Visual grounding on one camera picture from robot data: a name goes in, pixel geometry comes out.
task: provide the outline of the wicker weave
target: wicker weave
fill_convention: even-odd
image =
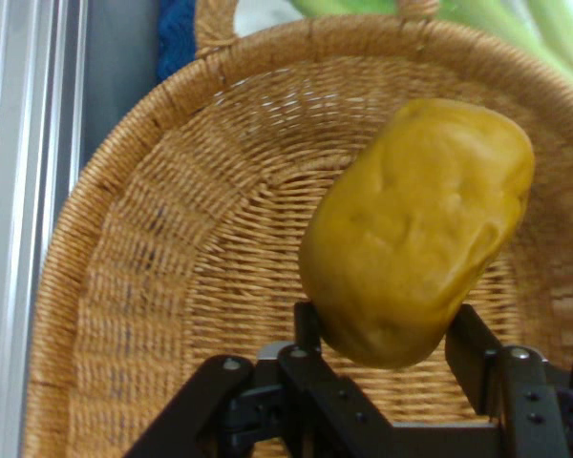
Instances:
[[[205,358],[291,337],[296,250],[332,181],[411,97],[509,115],[537,172],[524,224],[470,295],[506,343],[573,359],[573,91],[484,34],[381,16],[308,20],[205,55],[96,152],[36,302],[28,456],[117,456]],[[443,361],[327,353],[395,421],[473,412]],[[255,456],[283,456],[276,444]]]

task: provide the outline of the basket handle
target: basket handle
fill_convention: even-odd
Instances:
[[[238,40],[233,30],[237,6],[238,0],[197,0],[195,39],[198,58],[229,47]],[[404,19],[429,19],[438,9],[439,0],[397,0],[397,14]]]

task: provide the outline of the yellow potato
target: yellow potato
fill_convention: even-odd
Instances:
[[[528,136],[501,114],[444,99],[400,109],[302,240],[327,343],[375,367],[427,358],[518,227],[533,172]]]

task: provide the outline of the blue cloth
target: blue cloth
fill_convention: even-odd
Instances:
[[[159,82],[195,59],[195,3],[161,0],[159,4]]]

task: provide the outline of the wicker basket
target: wicker basket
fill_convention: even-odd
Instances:
[[[482,104],[531,136],[525,222],[469,302],[504,342],[568,365],[573,90],[455,25],[330,17],[240,40],[203,22],[227,4],[200,3],[203,58],[121,121],[63,210],[36,303],[26,454],[119,455],[204,359],[288,340],[311,212],[411,97]],[[441,348],[400,371],[327,357],[391,420],[474,419]]]

